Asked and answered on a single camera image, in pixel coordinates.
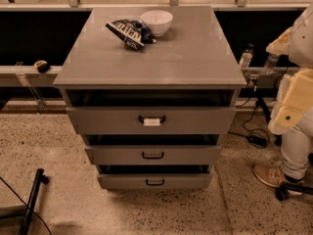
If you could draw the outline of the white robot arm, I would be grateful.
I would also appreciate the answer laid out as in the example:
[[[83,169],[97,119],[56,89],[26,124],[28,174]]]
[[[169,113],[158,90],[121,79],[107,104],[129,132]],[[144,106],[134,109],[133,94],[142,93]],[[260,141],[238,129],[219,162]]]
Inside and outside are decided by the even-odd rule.
[[[283,76],[268,123],[269,130],[280,135],[292,129],[313,107],[313,4],[266,51],[286,55],[299,66],[294,75]]]

